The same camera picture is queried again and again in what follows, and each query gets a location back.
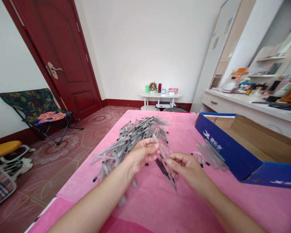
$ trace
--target tiled floor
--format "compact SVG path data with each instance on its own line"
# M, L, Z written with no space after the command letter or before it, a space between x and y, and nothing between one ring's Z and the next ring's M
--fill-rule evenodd
M84 130L68 129L59 146L50 140L30 145L36 151L26 157L34 166L18 177L16 191L0 204L0 232L25 232L128 109L139 110L107 106L80 121ZM52 137L61 135L59 131Z

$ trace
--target red wooden door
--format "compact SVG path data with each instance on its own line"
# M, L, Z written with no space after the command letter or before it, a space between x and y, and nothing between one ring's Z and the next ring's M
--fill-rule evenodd
M69 0L12 0L45 66L52 74L61 98L75 118L101 109L74 10Z

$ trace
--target camping chair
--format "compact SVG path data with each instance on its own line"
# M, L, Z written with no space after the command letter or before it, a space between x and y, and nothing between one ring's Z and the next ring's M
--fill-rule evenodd
M65 111L57 108L53 100L53 95L48 88L31 91L0 93L0 97L20 115L22 121L25 122L33 130L33 132L40 138L41 141L44 140L44 138L42 138L43 134L47 138L52 140L57 146L60 145L67 128L73 128L69 126L70 121L73 121L79 127L75 129L83 130L83 128L79 126L73 119L73 113L75 111ZM67 125L63 126L54 124L55 121L60 119L53 119L53 121L43 123L38 122L38 117L41 114L47 112L66 114L64 116L64 119L67 120ZM65 128L59 142L56 142L47 135L52 125ZM34 130L34 128L36 128L40 132L40 135Z

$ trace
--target hand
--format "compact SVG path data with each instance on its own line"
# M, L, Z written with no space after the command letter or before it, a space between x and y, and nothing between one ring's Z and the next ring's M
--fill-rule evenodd
M166 162L175 171L172 177L175 178L178 174L182 175L187 183L199 194L204 195L204 192L208 189L207 187L213 184L194 156L172 153L167 157Z
M154 138L143 139L135 145L126 157L132 162L134 174L140 172L146 163L157 159L158 148Z

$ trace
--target pile of pens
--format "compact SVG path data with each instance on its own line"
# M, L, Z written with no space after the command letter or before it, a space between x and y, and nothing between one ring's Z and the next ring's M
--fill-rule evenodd
M198 140L196 140L196 142L197 143L195 145L201 153L198 151L192 152L199 155L197 161L200 163L201 167L203 167L204 164L207 164L208 166L211 165L215 170L221 169L224 172L229 170L229 167L225 164L225 159L208 142L208 140L205 139L204 143L201 143Z
M156 116L144 117L142 118L142 120L136 119L135 123L132 123L131 121L127 122L127 124L125 124L119 130L119 137L113 145L111 145L104 151L92 155L92 157L96 159L91 162L91 164L94 164L102 159L102 167L96 174L93 182L95 182L98 178L100 178L100 181L102 181L104 177L106 177L116 166L120 164L120 162L123 161L128 153L135 147L135 145L140 140L143 140L145 138L153 137L157 143L159 143L159 140L162 139L164 144L167 146L169 152L172 153L170 147L168 146L168 140L166 137L168 131L166 131L163 126L171 125L169 121L165 121L161 117ZM177 190L175 181L171 177L173 170L165 163L165 165L167 166L167 170L169 170L169 174L162 162L162 159L166 160L167 157L161 145L159 146L159 150L161 154L160 158L156 159L156 163L161 169L162 173L166 176L170 185L175 190ZM132 184L133 186L137 186L137 182L135 179L133 179ZM122 205L125 200L126 198L125 196L123 196L119 202L119 205Z

